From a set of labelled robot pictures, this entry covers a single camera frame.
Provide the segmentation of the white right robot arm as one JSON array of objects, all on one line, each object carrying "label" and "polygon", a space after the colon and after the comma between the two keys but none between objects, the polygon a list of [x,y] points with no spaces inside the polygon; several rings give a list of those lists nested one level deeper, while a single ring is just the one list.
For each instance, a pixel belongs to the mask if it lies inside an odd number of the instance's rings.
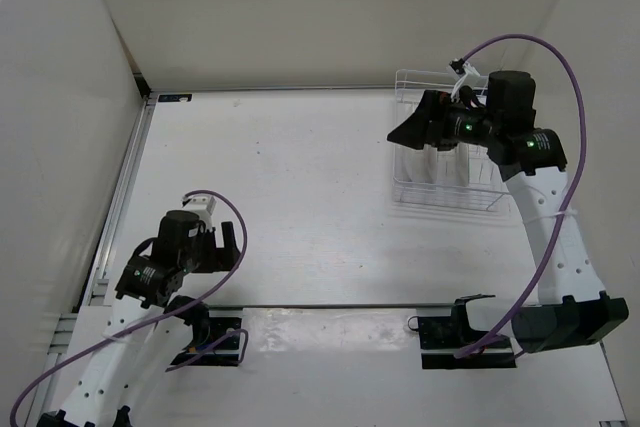
[{"label": "white right robot arm", "polygon": [[575,182],[561,140],[535,124],[535,90],[521,71],[491,73],[484,102],[469,86],[455,93],[426,89],[387,136],[413,150],[484,148],[522,218],[536,264],[532,282],[510,307],[492,295],[456,300],[449,334],[462,346],[459,358],[505,337],[527,354],[588,346],[629,317],[626,300],[611,297],[593,268],[570,206]]}]

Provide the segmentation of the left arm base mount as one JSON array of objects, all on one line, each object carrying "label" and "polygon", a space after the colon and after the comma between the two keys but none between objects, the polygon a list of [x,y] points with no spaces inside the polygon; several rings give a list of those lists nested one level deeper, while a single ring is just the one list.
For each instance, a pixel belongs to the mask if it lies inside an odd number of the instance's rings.
[{"label": "left arm base mount", "polygon": [[171,362],[170,367],[189,361],[205,350],[210,344],[227,335],[213,351],[206,353],[201,358],[190,364],[190,367],[238,367],[240,354],[245,349],[243,334],[233,331],[243,327],[244,311],[242,309],[209,309],[209,328],[205,330],[208,337],[195,347],[187,347],[180,352]]}]

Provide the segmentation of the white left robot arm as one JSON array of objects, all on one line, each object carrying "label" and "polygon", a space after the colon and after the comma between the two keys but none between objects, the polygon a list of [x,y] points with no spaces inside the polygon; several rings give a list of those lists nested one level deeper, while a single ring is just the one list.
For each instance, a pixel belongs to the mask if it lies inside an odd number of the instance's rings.
[{"label": "white left robot arm", "polygon": [[97,347],[75,357],[88,363],[71,393],[41,426],[132,426],[163,373],[183,350],[213,344],[203,298],[180,294],[186,276],[229,276],[240,263],[234,226],[222,223],[218,246],[203,195],[184,200],[161,219],[157,234],[134,249],[114,289],[110,317]]}]

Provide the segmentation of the white plate with teal rim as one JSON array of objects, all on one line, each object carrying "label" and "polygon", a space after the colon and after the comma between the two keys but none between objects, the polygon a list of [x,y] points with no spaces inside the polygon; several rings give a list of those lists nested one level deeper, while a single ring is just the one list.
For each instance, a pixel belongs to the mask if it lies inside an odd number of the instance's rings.
[{"label": "white plate with teal rim", "polygon": [[426,185],[429,190],[435,190],[441,186],[442,175],[439,172],[439,151],[426,145],[424,147],[424,163],[426,170]]}]

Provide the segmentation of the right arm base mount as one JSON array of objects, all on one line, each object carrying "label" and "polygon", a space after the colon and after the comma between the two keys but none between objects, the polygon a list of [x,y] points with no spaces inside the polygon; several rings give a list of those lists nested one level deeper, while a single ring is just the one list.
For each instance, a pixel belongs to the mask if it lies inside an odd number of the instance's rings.
[{"label": "right arm base mount", "polygon": [[423,370],[487,370],[516,367],[516,354],[508,337],[496,340],[467,357],[456,358],[454,352],[480,340],[484,331],[473,330],[468,323],[466,304],[490,298],[475,295],[457,299],[447,315],[418,313],[407,319],[407,328],[418,335]]}]

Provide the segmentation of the white plate with green emblem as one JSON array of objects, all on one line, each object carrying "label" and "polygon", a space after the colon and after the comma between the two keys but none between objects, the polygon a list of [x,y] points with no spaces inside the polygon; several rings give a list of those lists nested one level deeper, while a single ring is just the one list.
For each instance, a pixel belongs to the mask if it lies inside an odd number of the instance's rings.
[{"label": "white plate with green emblem", "polygon": [[469,146],[459,143],[455,149],[455,174],[456,184],[460,187],[468,187],[470,183],[470,157]]}]

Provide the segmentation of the plate with red green rim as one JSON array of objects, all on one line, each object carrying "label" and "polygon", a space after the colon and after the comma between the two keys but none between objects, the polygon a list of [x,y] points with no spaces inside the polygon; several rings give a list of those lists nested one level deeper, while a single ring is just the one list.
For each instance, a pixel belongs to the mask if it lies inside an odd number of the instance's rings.
[{"label": "plate with red green rim", "polygon": [[423,149],[404,148],[402,163],[406,177],[410,182],[426,183],[429,180]]}]

